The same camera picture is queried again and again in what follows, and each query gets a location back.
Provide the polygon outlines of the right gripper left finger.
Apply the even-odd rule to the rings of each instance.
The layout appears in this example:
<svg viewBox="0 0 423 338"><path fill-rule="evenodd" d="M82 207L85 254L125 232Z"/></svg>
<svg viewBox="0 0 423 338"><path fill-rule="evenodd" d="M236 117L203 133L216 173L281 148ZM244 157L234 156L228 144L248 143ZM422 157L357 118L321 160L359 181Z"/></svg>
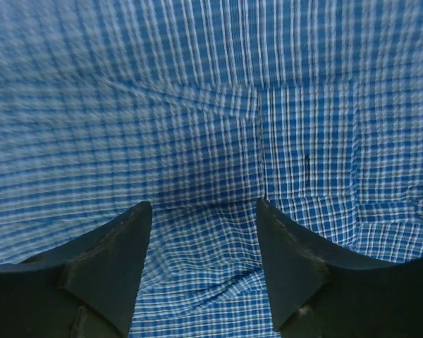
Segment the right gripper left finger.
<svg viewBox="0 0 423 338"><path fill-rule="evenodd" d="M0 337L127 337L151 228L144 201L65 244L0 264Z"/></svg>

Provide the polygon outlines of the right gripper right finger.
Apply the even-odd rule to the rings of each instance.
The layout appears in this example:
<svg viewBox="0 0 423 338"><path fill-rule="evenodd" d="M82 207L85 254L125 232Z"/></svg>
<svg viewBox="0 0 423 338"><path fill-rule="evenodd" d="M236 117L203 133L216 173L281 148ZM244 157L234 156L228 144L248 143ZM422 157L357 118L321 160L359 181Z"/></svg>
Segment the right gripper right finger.
<svg viewBox="0 0 423 338"><path fill-rule="evenodd" d="M423 337L423 257L394 263L334 244L266 199L256 226L282 337Z"/></svg>

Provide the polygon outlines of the blue plaid long sleeve shirt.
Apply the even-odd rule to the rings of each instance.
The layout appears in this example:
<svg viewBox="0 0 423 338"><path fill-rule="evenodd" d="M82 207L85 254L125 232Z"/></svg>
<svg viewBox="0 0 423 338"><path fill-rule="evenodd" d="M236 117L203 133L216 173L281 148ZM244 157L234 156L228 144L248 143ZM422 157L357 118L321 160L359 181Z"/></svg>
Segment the blue plaid long sleeve shirt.
<svg viewBox="0 0 423 338"><path fill-rule="evenodd" d="M0 1L0 264L148 201L131 337L274 337L268 199L423 256L423 1Z"/></svg>

